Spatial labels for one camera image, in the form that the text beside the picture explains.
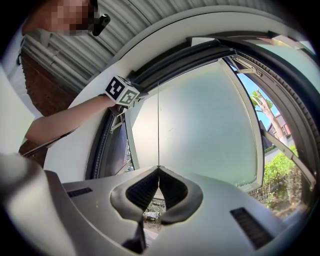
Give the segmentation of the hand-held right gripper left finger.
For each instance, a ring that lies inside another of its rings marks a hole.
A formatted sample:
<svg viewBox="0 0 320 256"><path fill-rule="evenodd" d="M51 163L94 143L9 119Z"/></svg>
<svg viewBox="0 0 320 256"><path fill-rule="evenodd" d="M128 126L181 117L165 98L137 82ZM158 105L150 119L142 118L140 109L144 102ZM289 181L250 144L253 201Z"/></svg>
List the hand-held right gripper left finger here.
<svg viewBox="0 0 320 256"><path fill-rule="evenodd" d="M117 187L143 179L148 168L99 179L61 183L46 171L49 190L63 226L78 256L136 256L157 238L144 227L143 211L137 219L123 217L111 199Z"/></svg>

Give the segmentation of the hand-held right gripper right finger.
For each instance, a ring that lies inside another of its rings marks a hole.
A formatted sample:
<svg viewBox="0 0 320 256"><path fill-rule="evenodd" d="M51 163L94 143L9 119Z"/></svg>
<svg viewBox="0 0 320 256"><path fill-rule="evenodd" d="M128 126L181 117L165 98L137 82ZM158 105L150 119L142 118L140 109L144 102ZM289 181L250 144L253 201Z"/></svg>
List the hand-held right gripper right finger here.
<svg viewBox="0 0 320 256"><path fill-rule="evenodd" d="M159 235L146 250L149 256L266 256L287 229L227 182L163 166L158 173L166 211Z"/></svg>

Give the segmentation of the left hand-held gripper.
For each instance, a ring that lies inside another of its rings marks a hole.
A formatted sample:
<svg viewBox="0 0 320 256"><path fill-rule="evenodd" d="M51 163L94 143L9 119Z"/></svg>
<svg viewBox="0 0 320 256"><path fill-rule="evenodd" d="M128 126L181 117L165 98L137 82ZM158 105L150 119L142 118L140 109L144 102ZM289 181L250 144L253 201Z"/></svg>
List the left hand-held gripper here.
<svg viewBox="0 0 320 256"><path fill-rule="evenodd" d="M125 113L135 101L143 101L149 96L147 92L140 93L127 79L118 75L111 79L104 93L115 103L111 108L115 116Z"/></svg>

